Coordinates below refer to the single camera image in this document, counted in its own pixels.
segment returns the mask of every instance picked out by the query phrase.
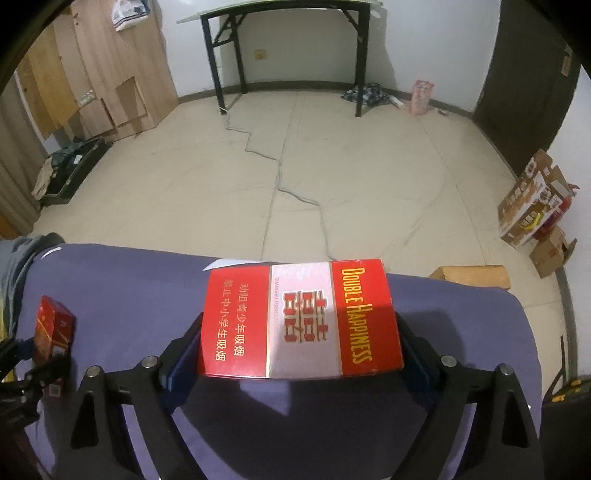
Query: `tiled floor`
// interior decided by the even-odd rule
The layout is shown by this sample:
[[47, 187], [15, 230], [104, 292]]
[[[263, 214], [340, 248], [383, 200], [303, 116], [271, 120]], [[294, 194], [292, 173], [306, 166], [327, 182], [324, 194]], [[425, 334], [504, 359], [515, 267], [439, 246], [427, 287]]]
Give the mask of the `tiled floor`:
[[353, 112], [327, 92], [249, 93], [229, 116], [213, 98], [184, 103], [115, 144], [68, 205], [43, 210], [34, 233], [285, 262], [380, 257], [410, 275], [503, 264], [545, 388], [560, 367], [564, 317], [555, 276], [540, 280], [528, 249], [498, 237], [496, 206], [514, 182], [505, 164], [466, 118]]

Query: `table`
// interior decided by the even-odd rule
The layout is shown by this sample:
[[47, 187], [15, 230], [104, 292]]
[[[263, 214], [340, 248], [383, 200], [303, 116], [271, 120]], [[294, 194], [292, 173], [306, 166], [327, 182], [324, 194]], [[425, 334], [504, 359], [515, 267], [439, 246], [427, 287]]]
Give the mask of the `table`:
[[[34, 333], [41, 295], [77, 317], [72, 381], [99, 364], [128, 369], [158, 355], [202, 311], [216, 259], [147, 250], [66, 244], [37, 256], [27, 276], [18, 338]], [[397, 312], [440, 354], [464, 365], [513, 365], [536, 428], [541, 370], [534, 337], [519, 301], [500, 288], [388, 275]], [[19, 365], [22, 375], [29, 366]], [[45, 400], [27, 435], [46, 468], [56, 461], [66, 403]], [[470, 415], [441, 479], [453, 477], [467, 441]], [[158, 475], [131, 408], [125, 410], [139, 464]], [[210, 480], [389, 477], [406, 455], [425, 413], [396, 373], [330, 381], [199, 378], [174, 413], [189, 449]]]
[[[220, 113], [225, 115], [228, 110], [223, 98], [222, 85], [217, 72], [216, 57], [213, 49], [226, 43], [234, 43], [236, 53], [236, 63], [238, 64], [238, 75], [240, 77], [240, 87], [242, 93], [248, 92], [248, 86], [244, 75], [244, 65], [242, 63], [242, 53], [240, 51], [240, 42], [238, 40], [238, 27], [242, 25], [248, 14], [256, 12], [266, 12], [270, 10], [283, 10], [290, 8], [336, 8], [341, 10], [347, 20], [357, 31], [357, 56], [355, 66], [355, 85], [359, 86], [359, 95], [357, 95], [357, 107], [355, 116], [361, 116], [361, 106], [363, 101], [363, 89], [365, 88], [365, 70], [368, 56], [368, 37], [369, 37], [369, 17], [372, 4], [379, 4], [376, 0], [257, 0], [245, 1], [238, 4], [228, 5], [218, 9], [199, 12], [177, 23], [186, 23], [201, 19], [203, 27], [203, 36], [207, 48], [207, 57], [212, 71], [213, 84], [216, 90], [217, 104]], [[356, 22], [350, 12], [358, 12], [359, 17]], [[209, 26], [211, 18], [227, 15], [224, 23], [220, 27], [216, 37], [212, 40], [212, 33]], [[229, 30], [229, 37], [220, 40], [221, 35]]]

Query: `door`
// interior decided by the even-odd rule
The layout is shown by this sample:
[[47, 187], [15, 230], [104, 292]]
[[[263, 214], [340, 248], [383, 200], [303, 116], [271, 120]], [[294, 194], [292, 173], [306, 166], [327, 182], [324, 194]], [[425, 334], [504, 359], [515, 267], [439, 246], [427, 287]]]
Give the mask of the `door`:
[[526, 0], [502, 0], [491, 68], [473, 120], [517, 174], [547, 150], [573, 99], [580, 63]]

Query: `wall socket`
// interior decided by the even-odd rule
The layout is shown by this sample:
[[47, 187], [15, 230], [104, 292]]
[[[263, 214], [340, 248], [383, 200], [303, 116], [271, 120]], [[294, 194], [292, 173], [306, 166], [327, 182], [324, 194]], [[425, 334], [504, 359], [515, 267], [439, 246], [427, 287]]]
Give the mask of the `wall socket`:
[[267, 59], [267, 51], [266, 50], [255, 50], [255, 60], [266, 60]]

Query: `table leg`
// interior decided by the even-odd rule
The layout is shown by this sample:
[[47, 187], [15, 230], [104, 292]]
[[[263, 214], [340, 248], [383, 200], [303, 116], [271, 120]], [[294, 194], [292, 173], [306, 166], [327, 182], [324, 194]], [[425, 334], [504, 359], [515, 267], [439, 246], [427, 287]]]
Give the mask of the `table leg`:
[[357, 30], [357, 61], [355, 72], [355, 83], [358, 88], [357, 108], [355, 116], [361, 116], [363, 105], [363, 90], [365, 88], [365, 70], [368, 59], [368, 37], [369, 37], [369, 5], [359, 10], [359, 22]]
[[226, 115], [226, 104], [223, 101], [222, 84], [217, 72], [216, 55], [213, 51], [212, 31], [209, 28], [209, 19], [201, 18], [201, 25], [203, 27], [203, 37], [205, 39], [205, 48], [207, 50], [207, 58], [209, 59], [209, 67], [212, 70], [213, 85], [216, 89], [217, 104], [220, 108], [220, 113]]
[[236, 51], [236, 63], [238, 64], [238, 75], [240, 75], [240, 91], [247, 93], [246, 80], [244, 78], [244, 65], [242, 64], [242, 53], [240, 52], [240, 42], [238, 40], [238, 25], [236, 23], [236, 17], [232, 15], [230, 17], [230, 24], [232, 25], [232, 37], [234, 39], [234, 50]]

